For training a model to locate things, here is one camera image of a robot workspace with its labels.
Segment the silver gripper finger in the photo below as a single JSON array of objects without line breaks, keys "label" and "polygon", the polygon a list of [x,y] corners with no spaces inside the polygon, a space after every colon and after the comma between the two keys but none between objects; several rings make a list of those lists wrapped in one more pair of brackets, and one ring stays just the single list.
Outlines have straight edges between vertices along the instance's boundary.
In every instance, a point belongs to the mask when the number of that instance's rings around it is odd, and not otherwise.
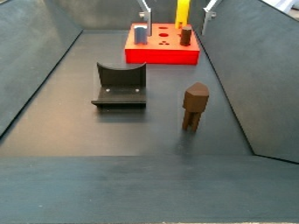
[{"label": "silver gripper finger", "polygon": [[203,8],[204,19],[203,19],[200,35],[205,34],[208,22],[216,17],[216,12],[213,10],[216,9],[219,4],[220,4],[220,0],[209,0],[207,6]]},{"label": "silver gripper finger", "polygon": [[141,11],[139,12],[139,16],[144,19],[147,22],[147,26],[151,26],[152,23],[152,10],[147,5],[145,0],[136,0],[139,3],[139,6],[141,8]]}]

